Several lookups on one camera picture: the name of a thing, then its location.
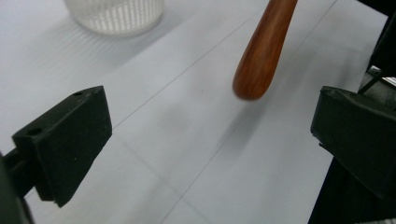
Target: wooden handle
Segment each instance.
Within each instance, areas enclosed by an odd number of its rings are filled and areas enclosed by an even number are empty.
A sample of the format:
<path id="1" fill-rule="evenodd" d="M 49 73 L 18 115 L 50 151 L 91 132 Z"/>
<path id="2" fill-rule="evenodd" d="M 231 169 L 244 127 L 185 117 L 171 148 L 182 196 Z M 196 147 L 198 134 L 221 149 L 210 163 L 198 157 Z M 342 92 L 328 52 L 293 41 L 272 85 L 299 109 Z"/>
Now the wooden handle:
<path id="1" fill-rule="evenodd" d="M 297 0 L 270 0 L 233 78 L 245 100 L 261 98 L 271 84 Z"/>

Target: screw hole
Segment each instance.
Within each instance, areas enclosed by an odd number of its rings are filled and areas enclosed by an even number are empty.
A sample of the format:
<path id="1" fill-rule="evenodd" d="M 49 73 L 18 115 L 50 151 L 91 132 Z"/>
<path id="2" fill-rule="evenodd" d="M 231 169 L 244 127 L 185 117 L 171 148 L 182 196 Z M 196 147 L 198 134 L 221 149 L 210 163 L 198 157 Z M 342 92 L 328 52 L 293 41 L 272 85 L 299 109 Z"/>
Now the screw hole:
<path id="1" fill-rule="evenodd" d="M 39 128 L 37 128 L 37 129 L 32 129 L 32 130 L 30 130 L 29 132 L 27 132 L 27 135 L 37 135 L 37 134 L 39 134 L 39 133 L 41 133 L 43 130 L 41 130 L 41 129 L 39 129 Z"/>

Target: ribbed container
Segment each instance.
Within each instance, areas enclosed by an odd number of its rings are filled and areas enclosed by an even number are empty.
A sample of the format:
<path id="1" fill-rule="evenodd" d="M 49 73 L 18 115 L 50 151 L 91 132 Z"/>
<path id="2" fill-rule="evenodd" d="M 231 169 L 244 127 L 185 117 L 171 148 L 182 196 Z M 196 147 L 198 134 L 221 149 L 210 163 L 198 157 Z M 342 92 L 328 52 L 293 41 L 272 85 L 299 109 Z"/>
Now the ribbed container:
<path id="1" fill-rule="evenodd" d="M 138 35 L 163 14 L 164 0 L 64 0 L 81 25 L 104 35 Z"/>

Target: white tabletop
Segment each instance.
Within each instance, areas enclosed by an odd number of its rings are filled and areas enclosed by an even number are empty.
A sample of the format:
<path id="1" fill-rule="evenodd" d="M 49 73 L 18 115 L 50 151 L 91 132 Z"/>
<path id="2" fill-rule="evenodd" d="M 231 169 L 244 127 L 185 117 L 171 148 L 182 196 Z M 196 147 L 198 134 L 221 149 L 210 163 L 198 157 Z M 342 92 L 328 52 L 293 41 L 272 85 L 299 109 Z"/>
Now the white tabletop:
<path id="1" fill-rule="evenodd" d="M 166 0 L 132 38 L 91 33 L 62 1 L 0 4 L 0 150 L 69 94 L 103 85 L 113 136 L 63 208 L 36 223 L 306 223 L 332 156 L 310 133 L 319 90 L 356 91 L 386 18 L 351 0 L 300 0 L 269 91 L 233 74 L 268 1 Z"/>

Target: white table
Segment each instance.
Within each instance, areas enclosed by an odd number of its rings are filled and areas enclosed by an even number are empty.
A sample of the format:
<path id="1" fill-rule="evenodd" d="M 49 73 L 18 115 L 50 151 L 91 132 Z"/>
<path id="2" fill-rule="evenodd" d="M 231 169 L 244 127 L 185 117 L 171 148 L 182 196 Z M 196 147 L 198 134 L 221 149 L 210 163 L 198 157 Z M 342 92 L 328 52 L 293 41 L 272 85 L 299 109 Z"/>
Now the white table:
<path id="1" fill-rule="evenodd" d="M 0 150 L 69 94 L 105 86 L 114 135 L 74 198 L 36 223 L 306 223 L 332 156 L 309 132 L 322 86 L 356 91 L 386 18 L 300 0 L 269 91 L 233 73 L 268 1 L 166 0 L 134 38 L 88 32 L 62 1 L 0 4 Z"/>

